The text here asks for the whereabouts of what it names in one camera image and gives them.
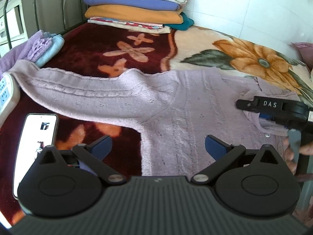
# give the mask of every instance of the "purple blanket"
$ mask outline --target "purple blanket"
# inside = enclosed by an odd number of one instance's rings
[[[177,3],[165,0],[84,0],[90,6],[101,4],[119,4],[138,7],[154,11],[176,11],[179,9]]]
[[[36,62],[51,44],[51,38],[45,38],[42,30],[39,30],[27,41],[12,48],[0,59],[0,79],[3,78],[4,72],[10,70],[15,65],[17,60],[24,59]]]

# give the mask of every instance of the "knitted sweater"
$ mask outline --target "knitted sweater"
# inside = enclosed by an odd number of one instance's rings
[[[35,102],[53,112],[140,132],[146,176],[190,178],[210,165],[214,159],[204,146],[208,134],[248,149],[272,144],[282,153],[286,130],[258,114],[237,110],[235,101],[254,95],[298,100],[296,93],[260,78],[226,76],[215,67],[153,75],[130,69],[117,78],[96,78],[39,69],[19,60],[8,73]]]

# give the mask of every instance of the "human hand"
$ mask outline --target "human hand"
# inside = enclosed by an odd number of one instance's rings
[[[287,147],[287,149],[284,152],[285,162],[286,162],[288,168],[290,169],[290,171],[292,173],[294,173],[296,168],[297,168],[297,163],[294,163],[292,161],[295,155],[289,146],[288,138],[285,138],[285,140],[283,141],[283,145],[285,147]],[[305,146],[300,147],[299,153],[303,154],[303,155],[313,155],[313,142],[311,142]]]

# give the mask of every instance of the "stack of folded blankets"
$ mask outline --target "stack of folded blankets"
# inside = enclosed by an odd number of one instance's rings
[[[194,24],[183,12],[187,0],[84,0],[89,23],[143,33],[187,30]]]

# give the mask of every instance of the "smartphone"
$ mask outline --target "smartphone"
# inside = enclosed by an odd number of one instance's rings
[[[13,196],[18,199],[18,185],[45,146],[54,144],[58,127],[55,114],[26,116],[16,154],[13,175]]]

